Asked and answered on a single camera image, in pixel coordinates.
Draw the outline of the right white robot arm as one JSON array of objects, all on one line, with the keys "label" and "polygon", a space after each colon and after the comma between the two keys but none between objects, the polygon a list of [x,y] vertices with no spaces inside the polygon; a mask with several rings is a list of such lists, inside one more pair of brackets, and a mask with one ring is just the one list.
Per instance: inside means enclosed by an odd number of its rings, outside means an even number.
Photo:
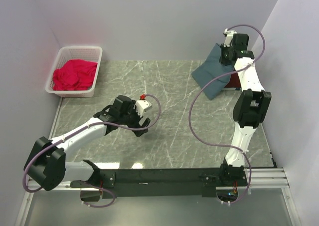
[{"label": "right white robot arm", "polygon": [[241,150],[230,148],[225,161],[233,167],[242,167],[245,165],[243,153],[248,152],[253,134],[264,121],[272,95],[260,83],[254,54],[247,49],[249,36],[228,29],[224,35],[220,63],[234,66],[241,86],[241,94],[233,109],[235,132],[231,143]]}]

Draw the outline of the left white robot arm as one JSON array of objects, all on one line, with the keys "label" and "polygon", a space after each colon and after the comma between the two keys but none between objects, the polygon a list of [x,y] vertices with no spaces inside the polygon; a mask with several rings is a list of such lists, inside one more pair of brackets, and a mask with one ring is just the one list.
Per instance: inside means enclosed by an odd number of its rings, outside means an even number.
[{"label": "left white robot arm", "polygon": [[148,131],[151,121],[147,118],[143,124],[139,122],[151,108],[152,104],[144,95],[137,101],[119,95],[111,105],[76,129],[52,139],[37,139],[23,168],[23,176],[30,176],[46,191],[64,181],[83,181],[88,187],[101,184],[100,168],[89,160],[67,162],[67,155],[118,128],[129,129],[137,137],[141,136]]}]

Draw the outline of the blue-grey t-shirt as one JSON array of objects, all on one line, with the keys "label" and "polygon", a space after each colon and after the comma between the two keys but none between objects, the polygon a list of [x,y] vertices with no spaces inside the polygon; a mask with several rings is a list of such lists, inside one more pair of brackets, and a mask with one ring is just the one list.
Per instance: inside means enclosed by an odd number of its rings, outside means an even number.
[{"label": "blue-grey t-shirt", "polygon": [[[192,72],[192,77],[195,80],[195,82],[198,84],[198,86],[202,89],[207,83],[209,83],[212,79],[232,72],[234,71],[234,66],[232,65],[222,65],[219,62],[220,58],[220,45],[215,44],[213,49],[211,50],[210,54],[208,55],[207,59]],[[222,90],[225,88],[225,86],[230,81],[231,75],[227,75],[224,77],[221,77],[211,84],[207,86],[203,93],[205,96],[212,100],[214,99]]]}]

